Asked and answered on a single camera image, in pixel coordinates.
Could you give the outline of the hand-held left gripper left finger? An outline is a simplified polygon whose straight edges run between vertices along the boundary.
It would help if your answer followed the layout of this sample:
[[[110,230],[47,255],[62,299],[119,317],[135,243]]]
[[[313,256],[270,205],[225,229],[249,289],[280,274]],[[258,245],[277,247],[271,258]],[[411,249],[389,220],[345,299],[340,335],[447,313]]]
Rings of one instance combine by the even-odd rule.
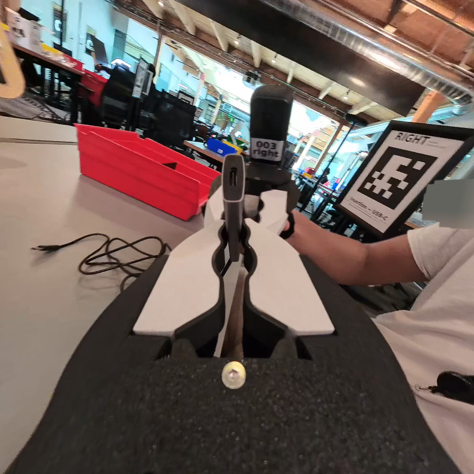
[[[133,327],[134,334],[174,336],[218,303],[220,279],[212,258],[221,245],[223,226],[223,220],[215,221],[169,254]]]

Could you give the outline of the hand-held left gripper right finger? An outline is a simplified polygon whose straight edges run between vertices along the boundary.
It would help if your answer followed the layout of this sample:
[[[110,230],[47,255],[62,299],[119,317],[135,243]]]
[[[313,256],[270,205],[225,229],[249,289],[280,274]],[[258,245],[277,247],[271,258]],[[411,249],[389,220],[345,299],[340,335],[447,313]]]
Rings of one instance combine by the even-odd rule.
[[[294,336],[333,334],[335,327],[299,253],[249,218],[244,220],[242,233],[251,308],[281,323]]]

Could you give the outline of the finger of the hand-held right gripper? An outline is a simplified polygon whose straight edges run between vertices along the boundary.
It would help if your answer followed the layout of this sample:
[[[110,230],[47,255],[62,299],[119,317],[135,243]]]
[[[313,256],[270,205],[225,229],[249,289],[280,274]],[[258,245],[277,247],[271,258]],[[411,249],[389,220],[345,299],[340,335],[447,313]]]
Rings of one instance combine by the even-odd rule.
[[[245,218],[281,235],[288,221],[287,199],[287,191],[282,190],[266,191],[259,196],[246,194]]]
[[[225,223],[224,218],[223,188],[219,186],[208,198],[203,220],[205,232],[219,232]]]

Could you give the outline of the grey usb hub with tail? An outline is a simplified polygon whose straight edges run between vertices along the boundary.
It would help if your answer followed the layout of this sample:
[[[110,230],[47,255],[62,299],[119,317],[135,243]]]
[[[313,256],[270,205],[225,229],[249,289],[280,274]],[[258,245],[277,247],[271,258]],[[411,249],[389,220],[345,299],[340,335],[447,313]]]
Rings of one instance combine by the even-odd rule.
[[[240,233],[244,216],[245,162],[241,155],[227,155],[223,162],[221,187],[229,260],[240,258]]]

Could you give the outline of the red plastic bin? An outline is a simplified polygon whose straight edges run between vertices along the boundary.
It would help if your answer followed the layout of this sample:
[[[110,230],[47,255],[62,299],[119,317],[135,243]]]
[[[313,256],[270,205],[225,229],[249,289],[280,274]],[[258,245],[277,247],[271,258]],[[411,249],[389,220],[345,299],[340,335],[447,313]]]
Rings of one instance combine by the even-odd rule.
[[[138,133],[74,124],[80,172],[178,219],[199,214],[220,173]]]

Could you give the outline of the person's right forearm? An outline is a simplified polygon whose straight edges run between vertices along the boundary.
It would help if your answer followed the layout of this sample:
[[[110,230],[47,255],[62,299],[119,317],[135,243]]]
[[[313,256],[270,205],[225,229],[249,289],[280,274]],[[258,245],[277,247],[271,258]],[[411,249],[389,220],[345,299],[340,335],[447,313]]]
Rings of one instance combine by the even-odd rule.
[[[315,223],[308,257],[336,283],[373,286],[425,282],[406,235],[371,244],[331,233]]]

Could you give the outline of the person's right hand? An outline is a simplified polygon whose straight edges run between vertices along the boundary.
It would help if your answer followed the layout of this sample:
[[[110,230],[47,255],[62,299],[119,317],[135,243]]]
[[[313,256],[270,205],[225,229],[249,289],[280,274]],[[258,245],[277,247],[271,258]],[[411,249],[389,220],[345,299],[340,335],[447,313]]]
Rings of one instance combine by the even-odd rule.
[[[311,229],[313,223],[297,210],[291,212],[293,217],[293,233],[286,239],[300,255],[309,255],[309,243],[311,240]]]

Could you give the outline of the small blue bin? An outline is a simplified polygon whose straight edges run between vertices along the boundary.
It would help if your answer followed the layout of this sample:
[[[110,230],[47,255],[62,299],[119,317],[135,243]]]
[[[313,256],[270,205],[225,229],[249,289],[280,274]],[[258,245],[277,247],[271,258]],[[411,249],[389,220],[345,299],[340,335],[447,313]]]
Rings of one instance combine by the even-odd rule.
[[[209,150],[216,152],[217,154],[225,157],[226,155],[237,154],[230,142],[226,140],[218,140],[216,138],[209,138],[206,142],[206,146]]]

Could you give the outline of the grey work table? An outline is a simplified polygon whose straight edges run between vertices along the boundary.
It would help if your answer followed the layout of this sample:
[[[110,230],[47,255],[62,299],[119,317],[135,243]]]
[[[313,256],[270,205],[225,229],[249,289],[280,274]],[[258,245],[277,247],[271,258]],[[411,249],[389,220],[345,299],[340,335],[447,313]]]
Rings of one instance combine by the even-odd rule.
[[[195,152],[199,153],[200,155],[206,156],[209,160],[213,162],[217,162],[222,164],[224,162],[224,157],[221,155],[217,154],[216,152],[213,152],[207,148],[207,146],[204,143],[196,142],[196,141],[189,141],[189,140],[184,140],[183,144]]]

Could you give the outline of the framed marker sign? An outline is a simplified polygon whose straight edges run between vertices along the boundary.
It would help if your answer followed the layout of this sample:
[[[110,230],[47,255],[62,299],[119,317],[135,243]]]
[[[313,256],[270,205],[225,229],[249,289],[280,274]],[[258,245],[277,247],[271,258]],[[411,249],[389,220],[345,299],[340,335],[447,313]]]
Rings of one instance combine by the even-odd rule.
[[[472,128],[391,121],[334,208],[377,238],[396,236],[428,185],[445,179],[473,149],[473,137]]]

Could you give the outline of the black office chair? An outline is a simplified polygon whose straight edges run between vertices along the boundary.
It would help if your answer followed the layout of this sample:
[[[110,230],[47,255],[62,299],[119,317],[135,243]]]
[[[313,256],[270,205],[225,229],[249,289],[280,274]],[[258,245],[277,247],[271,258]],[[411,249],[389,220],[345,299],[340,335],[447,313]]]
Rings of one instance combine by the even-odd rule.
[[[120,129],[128,122],[134,82],[135,74],[128,68],[116,65],[110,70],[99,103],[101,121],[108,128]]]

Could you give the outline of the person's white shirt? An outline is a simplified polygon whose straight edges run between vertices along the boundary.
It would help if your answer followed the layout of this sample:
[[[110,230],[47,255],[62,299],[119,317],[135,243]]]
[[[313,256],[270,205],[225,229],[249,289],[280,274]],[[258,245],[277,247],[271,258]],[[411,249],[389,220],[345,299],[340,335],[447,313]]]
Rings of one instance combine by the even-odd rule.
[[[461,473],[473,473],[474,409],[416,386],[444,371],[474,373],[474,234],[438,224],[410,230],[408,242],[427,286],[409,311],[374,319],[413,390],[426,423]]]

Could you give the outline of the black clip on shirt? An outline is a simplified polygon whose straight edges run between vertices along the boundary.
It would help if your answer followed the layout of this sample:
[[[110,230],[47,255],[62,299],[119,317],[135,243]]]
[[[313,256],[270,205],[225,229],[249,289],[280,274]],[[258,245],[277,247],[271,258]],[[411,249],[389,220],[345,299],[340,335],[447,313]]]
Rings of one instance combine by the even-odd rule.
[[[426,391],[441,395],[450,400],[460,401],[469,405],[474,404],[474,376],[465,375],[455,371],[443,371],[436,379],[434,385],[414,386],[417,391]]]

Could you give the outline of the round silver duct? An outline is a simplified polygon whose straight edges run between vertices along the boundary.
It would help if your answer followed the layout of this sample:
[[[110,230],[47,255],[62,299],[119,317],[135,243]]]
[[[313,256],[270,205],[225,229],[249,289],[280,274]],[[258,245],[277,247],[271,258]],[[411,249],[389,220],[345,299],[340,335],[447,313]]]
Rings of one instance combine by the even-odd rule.
[[[433,66],[423,65],[417,59],[392,51],[376,41],[336,23],[324,21],[323,32],[330,39],[365,58],[400,74],[425,89],[440,93],[458,109],[467,108],[467,105],[473,102],[473,86],[465,85],[460,79],[451,79],[447,73],[435,71]]]

